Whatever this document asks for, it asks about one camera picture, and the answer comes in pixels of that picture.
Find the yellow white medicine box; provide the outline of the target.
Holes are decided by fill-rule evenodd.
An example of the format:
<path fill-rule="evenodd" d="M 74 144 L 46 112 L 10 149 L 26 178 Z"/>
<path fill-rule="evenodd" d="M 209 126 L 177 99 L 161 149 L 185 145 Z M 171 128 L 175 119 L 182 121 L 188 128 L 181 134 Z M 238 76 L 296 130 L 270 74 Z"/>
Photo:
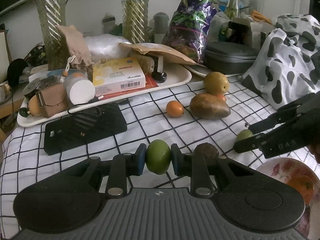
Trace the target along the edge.
<path fill-rule="evenodd" d="M 93 67 L 95 96 L 145 88 L 145 74 L 132 57 L 111 60 Z"/>

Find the left orange tangerine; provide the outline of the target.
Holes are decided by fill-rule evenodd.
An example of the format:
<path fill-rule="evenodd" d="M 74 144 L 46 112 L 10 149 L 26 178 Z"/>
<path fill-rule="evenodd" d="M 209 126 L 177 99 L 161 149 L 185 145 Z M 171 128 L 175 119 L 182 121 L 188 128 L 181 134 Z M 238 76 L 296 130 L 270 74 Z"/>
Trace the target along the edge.
<path fill-rule="evenodd" d="M 166 105 L 166 112 L 173 118 L 179 118 L 183 115 L 184 107 L 178 101 L 170 101 Z"/>

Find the brown mango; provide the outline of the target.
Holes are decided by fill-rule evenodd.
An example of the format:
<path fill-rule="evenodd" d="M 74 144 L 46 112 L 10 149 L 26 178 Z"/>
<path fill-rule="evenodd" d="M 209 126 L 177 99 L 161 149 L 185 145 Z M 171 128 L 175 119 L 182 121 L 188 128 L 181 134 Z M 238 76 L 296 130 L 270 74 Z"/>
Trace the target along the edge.
<path fill-rule="evenodd" d="M 207 120 L 226 118 L 231 114 L 231 109 L 221 98 L 203 93 L 195 95 L 190 101 L 192 115 Z"/>

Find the green round fruit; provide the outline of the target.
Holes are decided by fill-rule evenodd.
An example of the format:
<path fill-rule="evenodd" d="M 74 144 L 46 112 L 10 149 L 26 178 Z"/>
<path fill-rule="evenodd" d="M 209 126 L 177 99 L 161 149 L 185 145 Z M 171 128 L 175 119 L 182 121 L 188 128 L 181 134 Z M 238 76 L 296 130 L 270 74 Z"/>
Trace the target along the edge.
<path fill-rule="evenodd" d="M 152 141 L 146 152 L 145 162 L 148 170 L 154 174 L 165 174 L 171 162 L 169 145 L 160 139 Z"/>

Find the beige drawstring bag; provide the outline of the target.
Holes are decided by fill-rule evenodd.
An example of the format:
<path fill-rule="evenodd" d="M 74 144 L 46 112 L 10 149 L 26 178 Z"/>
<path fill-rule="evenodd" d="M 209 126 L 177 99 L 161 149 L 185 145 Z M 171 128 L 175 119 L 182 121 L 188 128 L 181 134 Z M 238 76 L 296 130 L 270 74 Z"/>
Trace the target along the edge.
<path fill-rule="evenodd" d="M 69 27 L 57 25 L 58 32 L 65 38 L 70 56 L 75 56 L 71 62 L 72 68 L 86 72 L 92 66 L 91 54 L 83 34 L 76 30 L 74 25 Z"/>

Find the white tray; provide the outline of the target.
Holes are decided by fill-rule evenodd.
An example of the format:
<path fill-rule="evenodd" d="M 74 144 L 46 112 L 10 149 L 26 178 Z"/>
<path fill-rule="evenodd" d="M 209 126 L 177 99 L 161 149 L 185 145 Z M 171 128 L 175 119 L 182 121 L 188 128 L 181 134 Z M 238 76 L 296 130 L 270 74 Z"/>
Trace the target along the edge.
<path fill-rule="evenodd" d="M 119 95 L 119 96 L 115 96 L 113 98 L 108 98 L 108 99 L 101 99 L 101 100 L 94 102 L 94 103 L 89 103 L 89 104 L 81 105 L 79 107 L 72 108 L 70 110 L 70 112 L 75 113 L 78 111 L 83 111 L 84 109 L 92 108 L 95 106 L 100 106 L 100 105 L 103 105 L 106 103 L 120 101 L 120 100 L 127 99 L 127 98 L 130 98 L 133 96 L 138 96 L 138 95 L 145 94 L 145 93 L 151 93 L 151 92 L 155 92 L 158 90 L 163 90 L 163 89 L 167 89 L 167 88 L 171 88 L 171 87 L 185 85 L 192 78 L 191 72 L 189 72 L 189 70 L 187 70 L 186 68 L 184 68 L 180 64 L 166 63 L 164 65 L 164 71 L 167 73 L 167 80 L 164 83 L 160 83 L 157 87 L 153 87 L 153 88 L 149 88 L 149 89 L 145 89 L 145 90 L 139 90 L 139 91 L 130 90 L 129 93 L 124 94 L 124 95 Z M 47 122 L 49 120 L 54 120 L 56 118 L 60 118 L 65 115 L 68 115 L 67 111 L 57 113 L 56 115 L 54 115 L 50 118 L 43 118 L 41 116 L 32 116 L 32 115 L 29 115 L 28 117 L 25 118 L 25 117 L 21 116 L 20 113 L 18 113 L 17 123 L 21 127 L 31 127 L 31 126 L 35 126 L 35 125 Z"/>

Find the right orange tangerine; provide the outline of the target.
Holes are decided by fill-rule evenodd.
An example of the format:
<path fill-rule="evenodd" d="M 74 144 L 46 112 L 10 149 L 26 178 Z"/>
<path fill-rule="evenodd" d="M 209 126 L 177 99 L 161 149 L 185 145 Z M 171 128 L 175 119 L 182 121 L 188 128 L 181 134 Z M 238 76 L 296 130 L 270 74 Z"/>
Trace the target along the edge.
<path fill-rule="evenodd" d="M 216 97 L 221 99 L 223 102 L 226 102 L 226 97 L 223 94 L 219 94 Z"/>

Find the brown leather pouch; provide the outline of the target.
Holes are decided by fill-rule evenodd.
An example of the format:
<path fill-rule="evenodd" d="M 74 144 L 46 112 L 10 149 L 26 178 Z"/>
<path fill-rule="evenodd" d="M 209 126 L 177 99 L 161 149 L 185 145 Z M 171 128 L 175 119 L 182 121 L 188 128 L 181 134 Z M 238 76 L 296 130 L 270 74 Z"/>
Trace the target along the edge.
<path fill-rule="evenodd" d="M 44 88 L 36 93 L 40 113 L 44 118 L 50 118 L 69 107 L 66 90 L 62 83 Z"/>

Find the floral white plate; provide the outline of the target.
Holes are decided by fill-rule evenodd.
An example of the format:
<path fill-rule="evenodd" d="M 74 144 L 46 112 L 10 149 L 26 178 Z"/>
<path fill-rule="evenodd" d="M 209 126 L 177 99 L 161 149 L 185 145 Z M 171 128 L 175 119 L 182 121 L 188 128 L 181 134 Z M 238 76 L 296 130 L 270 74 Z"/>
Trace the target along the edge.
<path fill-rule="evenodd" d="M 319 178 L 306 164 L 292 158 L 271 159 L 257 168 L 296 189 L 306 203 L 302 219 L 296 229 L 307 239 L 319 239 Z"/>

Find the right bamboo glass vase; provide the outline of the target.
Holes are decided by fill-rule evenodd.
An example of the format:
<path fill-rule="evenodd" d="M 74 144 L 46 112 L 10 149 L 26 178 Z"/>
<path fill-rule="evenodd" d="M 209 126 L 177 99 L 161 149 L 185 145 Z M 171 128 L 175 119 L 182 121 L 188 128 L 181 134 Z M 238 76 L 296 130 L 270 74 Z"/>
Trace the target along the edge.
<path fill-rule="evenodd" d="M 238 18 L 239 13 L 239 2 L 240 0 L 228 0 L 225 15 L 232 21 L 234 18 Z"/>

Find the cow print cloth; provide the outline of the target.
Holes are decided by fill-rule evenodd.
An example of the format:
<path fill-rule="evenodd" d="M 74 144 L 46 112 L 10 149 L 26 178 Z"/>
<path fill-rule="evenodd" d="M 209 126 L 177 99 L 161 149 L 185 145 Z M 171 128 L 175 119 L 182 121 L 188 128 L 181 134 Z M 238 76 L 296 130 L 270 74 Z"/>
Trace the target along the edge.
<path fill-rule="evenodd" d="M 281 15 L 243 86 L 275 109 L 319 91 L 319 21 L 312 15 Z"/>

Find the white round bottle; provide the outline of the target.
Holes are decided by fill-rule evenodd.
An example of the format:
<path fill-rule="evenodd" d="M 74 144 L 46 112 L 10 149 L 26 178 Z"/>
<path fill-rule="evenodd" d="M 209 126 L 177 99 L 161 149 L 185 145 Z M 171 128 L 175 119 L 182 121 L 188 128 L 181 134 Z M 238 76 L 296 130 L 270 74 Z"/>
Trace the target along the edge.
<path fill-rule="evenodd" d="M 73 73 L 67 76 L 63 85 L 73 105 L 88 103 L 95 97 L 93 83 L 82 73 Z"/>

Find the checkered white tablecloth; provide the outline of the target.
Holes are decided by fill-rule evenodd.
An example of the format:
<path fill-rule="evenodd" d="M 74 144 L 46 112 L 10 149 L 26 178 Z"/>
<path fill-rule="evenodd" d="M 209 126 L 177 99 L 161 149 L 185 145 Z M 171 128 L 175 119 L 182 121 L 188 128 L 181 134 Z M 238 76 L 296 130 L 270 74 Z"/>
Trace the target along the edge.
<path fill-rule="evenodd" d="M 226 94 L 230 116 L 216 121 L 198 119 L 192 115 L 189 104 L 203 92 L 203 82 L 199 81 L 132 97 L 120 107 L 127 122 L 126 132 L 52 156 L 44 151 L 44 124 L 16 128 L 1 146 L 1 239 L 11 239 L 20 231 L 12 206 L 22 189 L 89 157 L 109 160 L 160 139 L 168 145 L 177 144 L 183 153 L 208 142 L 229 158 L 251 168 L 259 167 L 265 161 L 259 150 L 237 154 L 232 147 L 239 132 L 266 119 L 274 108 L 231 78 Z M 179 118 L 167 114 L 170 101 L 183 105 Z"/>

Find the dark brown passion fruit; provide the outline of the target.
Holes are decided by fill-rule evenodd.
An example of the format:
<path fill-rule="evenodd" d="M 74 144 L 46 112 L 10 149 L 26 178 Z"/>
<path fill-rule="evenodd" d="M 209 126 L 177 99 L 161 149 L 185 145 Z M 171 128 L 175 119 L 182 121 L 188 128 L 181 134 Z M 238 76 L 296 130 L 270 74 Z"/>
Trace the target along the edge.
<path fill-rule="evenodd" d="M 219 152 L 217 148 L 210 143 L 198 144 L 194 150 L 195 155 L 202 156 L 207 164 L 207 166 L 215 165 Z"/>

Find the clear plastic bag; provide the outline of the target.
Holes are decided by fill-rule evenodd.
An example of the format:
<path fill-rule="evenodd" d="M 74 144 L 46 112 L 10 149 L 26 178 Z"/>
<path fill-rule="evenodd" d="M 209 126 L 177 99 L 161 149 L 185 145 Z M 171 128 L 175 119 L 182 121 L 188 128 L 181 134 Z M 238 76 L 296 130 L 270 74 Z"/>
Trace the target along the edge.
<path fill-rule="evenodd" d="M 126 58 L 130 55 L 131 48 L 123 47 L 120 43 L 131 44 L 122 36 L 102 34 L 98 36 L 88 36 L 84 38 L 93 63 L 101 59 L 106 61 Z"/>

